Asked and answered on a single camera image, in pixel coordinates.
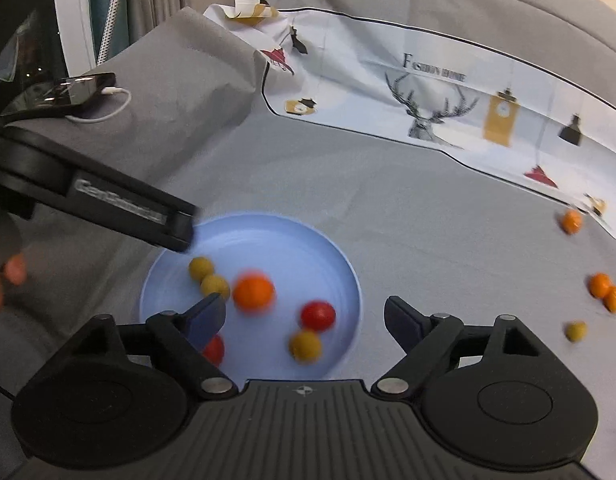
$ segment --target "smartphone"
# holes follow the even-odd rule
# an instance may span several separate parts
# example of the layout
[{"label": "smartphone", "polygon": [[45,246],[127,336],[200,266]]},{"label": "smartphone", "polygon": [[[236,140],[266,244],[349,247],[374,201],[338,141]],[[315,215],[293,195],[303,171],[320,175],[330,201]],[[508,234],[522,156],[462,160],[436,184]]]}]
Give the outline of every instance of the smartphone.
[{"label": "smartphone", "polygon": [[41,117],[64,117],[81,112],[107,86],[115,85],[115,74],[69,77],[45,81],[26,88],[0,113],[6,123]]}]

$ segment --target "lamp illustration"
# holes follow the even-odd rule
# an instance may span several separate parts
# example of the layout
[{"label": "lamp illustration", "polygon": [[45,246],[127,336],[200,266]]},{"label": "lamp illustration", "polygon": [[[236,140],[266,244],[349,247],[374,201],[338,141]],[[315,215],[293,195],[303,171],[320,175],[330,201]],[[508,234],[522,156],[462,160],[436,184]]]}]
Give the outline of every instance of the lamp illustration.
[{"label": "lamp illustration", "polygon": [[581,144],[581,130],[579,129],[579,116],[572,116],[572,121],[568,126],[564,126],[559,134],[559,138],[579,146]]}]

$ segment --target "deer illustration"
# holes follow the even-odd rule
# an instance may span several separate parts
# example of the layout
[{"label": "deer illustration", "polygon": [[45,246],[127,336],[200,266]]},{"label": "deer illustration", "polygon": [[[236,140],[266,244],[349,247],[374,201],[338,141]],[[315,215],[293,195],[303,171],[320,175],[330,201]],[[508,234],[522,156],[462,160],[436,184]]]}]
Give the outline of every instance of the deer illustration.
[{"label": "deer illustration", "polygon": [[459,88],[458,85],[454,85],[456,90],[459,92],[459,104],[454,107],[452,111],[450,111],[450,104],[448,99],[446,99],[446,104],[444,105],[443,110],[435,110],[430,117],[424,117],[419,114],[419,105],[412,100],[414,90],[411,90],[406,97],[404,97],[399,90],[399,83],[401,83],[407,76],[408,74],[405,73],[391,83],[388,78],[388,73],[386,73],[386,83],[388,84],[390,92],[392,92],[392,96],[402,105],[405,105],[407,108],[406,113],[414,118],[412,121],[412,126],[408,131],[408,136],[413,137],[414,139],[430,140],[431,142],[436,142],[437,144],[442,144],[444,146],[454,146],[454,144],[450,144],[450,142],[446,142],[444,139],[437,137],[432,130],[432,125],[443,124],[443,119],[446,118],[461,117],[466,115],[474,108],[479,98],[475,98],[470,105],[467,105],[466,98],[464,97],[461,88]]}]

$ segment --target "red ball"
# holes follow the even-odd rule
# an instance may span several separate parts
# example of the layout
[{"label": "red ball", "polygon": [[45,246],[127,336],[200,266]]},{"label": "red ball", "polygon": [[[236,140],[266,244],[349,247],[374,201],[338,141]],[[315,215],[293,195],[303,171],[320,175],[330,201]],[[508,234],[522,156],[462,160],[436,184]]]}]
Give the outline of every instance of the red ball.
[{"label": "red ball", "polygon": [[201,352],[214,366],[219,366],[224,360],[224,340],[219,334],[213,336],[210,343],[206,345],[204,351]]},{"label": "red ball", "polygon": [[310,301],[302,307],[301,325],[315,332],[328,330],[337,317],[335,309],[327,301]]}]

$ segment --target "yellow ball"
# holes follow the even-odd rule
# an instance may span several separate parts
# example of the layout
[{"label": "yellow ball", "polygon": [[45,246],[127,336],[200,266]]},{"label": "yellow ball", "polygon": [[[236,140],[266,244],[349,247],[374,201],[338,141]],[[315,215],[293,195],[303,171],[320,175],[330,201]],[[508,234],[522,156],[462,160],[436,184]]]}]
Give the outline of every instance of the yellow ball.
[{"label": "yellow ball", "polygon": [[300,363],[313,363],[322,356],[322,342],[312,330],[300,330],[293,335],[288,349]]},{"label": "yellow ball", "polygon": [[573,321],[566,325],[566,338],[572,343],[581,341],[588,333],[588,326],[583,321]]},{"label": "yellow ball", "polygon": [[230,298],[230,285],[228,285],[226,279],[219,274],[210,274],[201,282],[201,293],[204,297],[213,292],[218,292],[221,297],[224,298],[224,301],[228,301],[228,298]]},{"label": "yellow ball", "polygon": [[213,263],[203,256],[193,258],[188,264],[188,273],[190,277],[196,282],[201,281],[214,272]]}]

